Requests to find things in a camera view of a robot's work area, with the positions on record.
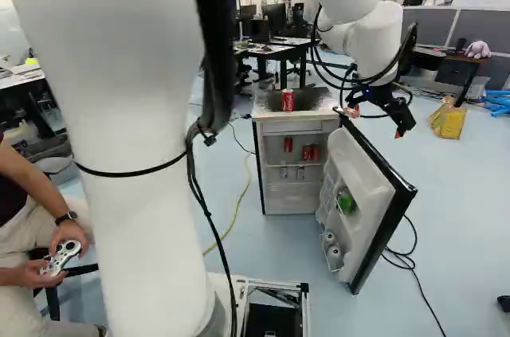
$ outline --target game controller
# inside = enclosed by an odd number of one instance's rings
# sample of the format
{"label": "game controller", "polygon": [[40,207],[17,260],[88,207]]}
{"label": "game controller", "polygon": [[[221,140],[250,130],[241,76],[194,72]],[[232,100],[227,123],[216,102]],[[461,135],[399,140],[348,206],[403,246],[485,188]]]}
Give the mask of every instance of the game controller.
{"label": "game controller", "polygon": [[55,277],[65,265],[81,251],[81,243],[76,240],[67,240],[57,245],[57,254],[54,257],[50,255],[45,256],[42,260],[46,260],[49,264],[41,268],[40,274],[42,276]]}

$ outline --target fridge door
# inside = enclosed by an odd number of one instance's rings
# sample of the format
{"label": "fridge door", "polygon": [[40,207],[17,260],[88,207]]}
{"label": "fridge door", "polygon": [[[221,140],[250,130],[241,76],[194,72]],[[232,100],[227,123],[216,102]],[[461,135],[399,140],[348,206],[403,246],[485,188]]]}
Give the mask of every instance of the fridge door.
{"label": "fridge door", "polygon": [[358,294],[418,191],[345,116],[328,152],[316,212],[321,242],[330,269]]}

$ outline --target gray floor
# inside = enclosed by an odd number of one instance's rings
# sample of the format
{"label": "gray floor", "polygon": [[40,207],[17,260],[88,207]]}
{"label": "gray floor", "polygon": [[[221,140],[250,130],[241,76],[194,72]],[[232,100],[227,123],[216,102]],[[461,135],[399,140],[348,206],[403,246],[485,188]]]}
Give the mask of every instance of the gray floor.
{"label": "gray floor", "polygon": [[[340,62],[340,57],[326,55],[324,60]],[[316,80],[315,73],[307,79]],[[200,102],[200,95],[197,85],[190,102]],[[505,207],[510,120],[494,119],[482,109],[469,107],[461,141],[439,139],[426,123],[438,105],[435,100],[416,98],[411,110],[418,125],[403,139],[394,139],[395,128],[390,120],[356,120],[356,124],[395,169],[419,189],[408,210],[419,235],[414,259],[426,295],[447,335],[508,336],[510,321],[497,308],[495,298],[510,294],[510,214]],[[236,111],[249,112],[249,106],[248,100],[239,99]],[[365,106],[365,112],[376,112]],[[190,105],[190,119],[200,109]],[[253,149],[251,122],[238,120],[234,126],[239,140]],[[214,148],[197,144],[196,150],[199,182],[215,223],[224,229],[247,179],[245,152],[233,141],[229,127],[218,136]],[[320,229],[313,216],[262,215],[253,156],[249,165],[253,183],[225,242],[232,272],[310,283],[315,337],[440,335],[411,274],[385,261],[376,265],[361,294],[351,296],[328,273],[320,250]],[[79,182],[61,189],[65,194],[83,195]],[[212,235],[198,206],[193,211],[200,242],[206,247]],[[390,246],[404,250],[411,243],[412,233],[403,222]],[[283,259],[284,255],[298,258],[290,261]],[[94,261],[94,251],[86,259]],[[222,271],[217,253],[206,258],[206,266],[211,272]],[[63,317],[105,322],[97,275],[68,280],[61,294]]]}

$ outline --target person's hand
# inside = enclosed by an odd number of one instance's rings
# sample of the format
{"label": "person's hand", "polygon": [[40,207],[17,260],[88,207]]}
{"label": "person's hand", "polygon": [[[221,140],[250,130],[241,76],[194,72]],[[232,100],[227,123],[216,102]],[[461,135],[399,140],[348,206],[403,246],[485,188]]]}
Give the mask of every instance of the person's hand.
{"label": "person's hand", "polygon": [[66,272],[60,272],[55,277],[41,276],[39,270],[48,265],[45,260],[27,261],[23,265],[12,268],[10,285],[23,288],[48,288],[59,285],[67,276]]}
{"label": "person's hand", "polygon": [[51,240],[51,245],[49,246],[49,254],[51,256],[55,256],[57,253],[57,245],[59,245],[62,241],[67,240],[77,240],[81,243],[81,252],[80,257],[83,257],[87,253],[87,249],[90,246],[90,243],[87,239],[87,234],[84,229],[81,228],[75,220],[64,220],[53,234],[53,238]]}

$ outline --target yellow bag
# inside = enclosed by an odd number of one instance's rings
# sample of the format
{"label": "yellow bag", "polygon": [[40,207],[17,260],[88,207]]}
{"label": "yellow bag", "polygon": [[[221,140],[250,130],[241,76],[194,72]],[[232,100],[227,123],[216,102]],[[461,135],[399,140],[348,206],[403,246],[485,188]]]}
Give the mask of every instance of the yellow bag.
{"label": "yellow bag", "polygon": [[442,102],[443,105],[429,117],[429,125],[441,138],[459,139],[467,109],[454,107],[455,99],[451,96],[446,96]]}

